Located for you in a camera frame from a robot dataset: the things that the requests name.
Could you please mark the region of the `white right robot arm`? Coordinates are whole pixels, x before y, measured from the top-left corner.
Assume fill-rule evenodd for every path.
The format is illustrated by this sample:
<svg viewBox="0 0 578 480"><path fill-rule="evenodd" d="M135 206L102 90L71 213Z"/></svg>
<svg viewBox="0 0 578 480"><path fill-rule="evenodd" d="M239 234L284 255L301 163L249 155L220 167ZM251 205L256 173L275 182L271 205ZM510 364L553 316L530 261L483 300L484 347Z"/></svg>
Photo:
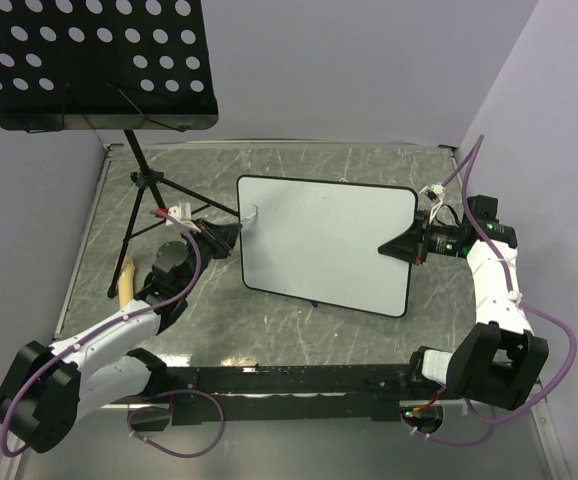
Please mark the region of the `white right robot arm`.
<svg viewBox="0 0 578 480"><path fill-rule="evenodd" d="M514 411L527 400L549 347L518 304L515 230L497 219L496 198L471 196L467 205L458 226L435 225L429 212L419 210L405 233L378 248L411 265L431 254L464 259L474 284L475 326L454 352L414 352L405 384L417 398L442 386L450 395Z"/></svg>

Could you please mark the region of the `white whiteboard black frame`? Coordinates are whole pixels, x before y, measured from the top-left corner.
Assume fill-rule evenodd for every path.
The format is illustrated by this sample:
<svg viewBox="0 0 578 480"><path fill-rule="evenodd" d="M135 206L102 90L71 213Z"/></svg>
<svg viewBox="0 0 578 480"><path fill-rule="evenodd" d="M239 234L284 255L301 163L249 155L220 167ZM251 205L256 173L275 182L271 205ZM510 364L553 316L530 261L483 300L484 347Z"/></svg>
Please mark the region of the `white whiteboard black frame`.
<svg viewBox="0 0 578 480"><path fill-rule="evenodd" d="M378 247L405 232L409 187L242 175L237 183L242 280L252 290L399 318L411 265Z"/></svg>

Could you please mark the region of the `white whiteboard marker pen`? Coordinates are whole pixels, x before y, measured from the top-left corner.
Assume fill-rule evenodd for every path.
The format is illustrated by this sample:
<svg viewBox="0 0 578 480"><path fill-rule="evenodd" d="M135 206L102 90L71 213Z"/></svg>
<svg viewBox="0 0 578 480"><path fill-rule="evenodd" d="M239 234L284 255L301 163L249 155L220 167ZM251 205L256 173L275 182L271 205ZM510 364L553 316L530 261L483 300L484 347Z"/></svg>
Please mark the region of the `white whiteboard marker pen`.
<svg viewBox="0 0 578 480"><path fill-rule="evenodd" d="M258 214L259 214L258 210L254 210L251 214L241 218L240 223L246 223L246 222L252 221L256 217L258 217Z"/></svg>

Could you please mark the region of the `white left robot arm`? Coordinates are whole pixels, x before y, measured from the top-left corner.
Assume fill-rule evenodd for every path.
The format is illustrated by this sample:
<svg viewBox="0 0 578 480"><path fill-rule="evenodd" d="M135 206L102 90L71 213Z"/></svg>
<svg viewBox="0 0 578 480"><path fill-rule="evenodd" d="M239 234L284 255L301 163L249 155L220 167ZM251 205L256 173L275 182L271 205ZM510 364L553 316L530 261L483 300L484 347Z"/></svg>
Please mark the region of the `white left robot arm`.
<svg viewBox="0 0 578 480"><path fill-rule="evenodd" d="M231 254L242 228L203 219L172 223L181 240L160 247L143 287L125 306L65 340L32 341L17 352L0 385L4 456L45 453L78 420L116 400L163 396L167 366L140 344L180 318L202 273Z"/></svg>

